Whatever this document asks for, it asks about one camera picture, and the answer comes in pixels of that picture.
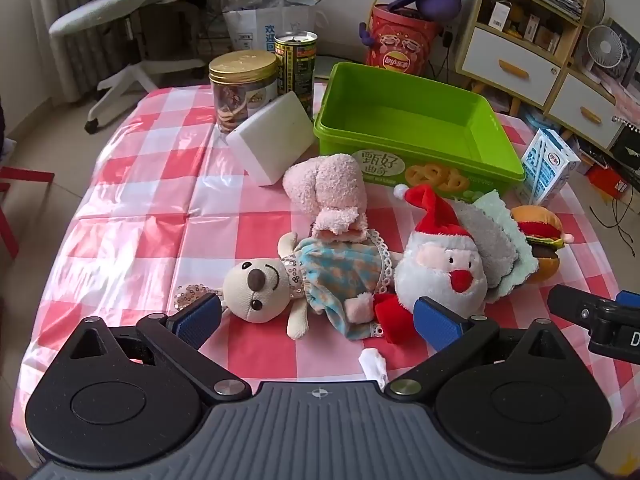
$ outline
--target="plastic tablecloth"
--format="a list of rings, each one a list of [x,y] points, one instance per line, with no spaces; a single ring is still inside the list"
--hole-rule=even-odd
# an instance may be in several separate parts
[[[316,107],[324,87],[316,85]],[[311,218],[292,208],[282,187],[257,187],[221,139],[212,134],[209,87],[171,88],[140,101],[100,154],[50,272],[31,343],[22,360],[12,428],[19,447],[37,461],[24,410],[47,366],[78,322],[101,316],[109,326],[132,325],[153,312],[174,312],[178,286],[220,286],[246,258],[276,257],[280,235],[306,235]],[[532,132],[500,116],[522,154]],[[402,251],[424,214],[393,197],[392,188],[367,184],[370,227],[391,250]],[[517,205],[512,195],[510,206]],[[541,285],[524,285],[487,308],[505,327],[526,328],[548,317],[551,287],[565,283],[608,298],[618,287],[574,192],[564,186],[550,204],[575,243],[561,250],[559,272]],[[593,373],[613,410],[613,424],[638,415],[640,367],[590,354],[584,329],[555,319]],[[394,346],[383,339],[351,342],[325,316],[309,316],[299,341],[286,335],[287,313],[266,324],[231,314],[201,352],[252,387],[262,380],[359,380],[358,356],[376,347],[391,378],[433,353],[422,341]]]

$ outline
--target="electric fan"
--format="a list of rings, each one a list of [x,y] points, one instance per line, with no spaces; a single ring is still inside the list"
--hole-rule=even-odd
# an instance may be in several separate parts
[[[596,25],[587,35],[587,53],[582,58],[582,72],[593,82],[600,78],[591,69],[596,64],[602,68],[613,68],[622,60],[622,41],[612,28]]]

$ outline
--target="santa beard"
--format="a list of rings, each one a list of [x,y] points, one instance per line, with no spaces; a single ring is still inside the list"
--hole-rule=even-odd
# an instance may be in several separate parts
[[[411,313],[421,296],[429,296],[465,319],[484,311],[487,291],[484,273],[479,278],[474,276],[471,286],[465,292],[456,292],[451,287],[448,272],[422,266],[405,255],[396,267],[394,283],[398,301]]]

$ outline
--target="metal screw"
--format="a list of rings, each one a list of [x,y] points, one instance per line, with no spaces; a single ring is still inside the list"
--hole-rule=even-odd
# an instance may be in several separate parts
[[[413,379],[398,379],[393,381],[390,387],[396,395],[415,395],[422,389],[420,383]]]
[[[237,395],[244,390],[244,383],[236,379],[224,379],[214,384],[213,389],[219,395]]]

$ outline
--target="blue gripper pad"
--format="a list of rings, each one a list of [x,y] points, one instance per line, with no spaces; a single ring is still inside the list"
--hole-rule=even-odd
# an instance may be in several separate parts
[[[640,307],[640,294],[621,290],[616,296],[616,303],[624,306]]]
[[[420,298],[414,305],[414,326],[437,352],[462,337],[468,322],[431,298]]]
[[[167,320],[167,328],[196,350],[220,326],[222,305],[216,295],[196,300]]]

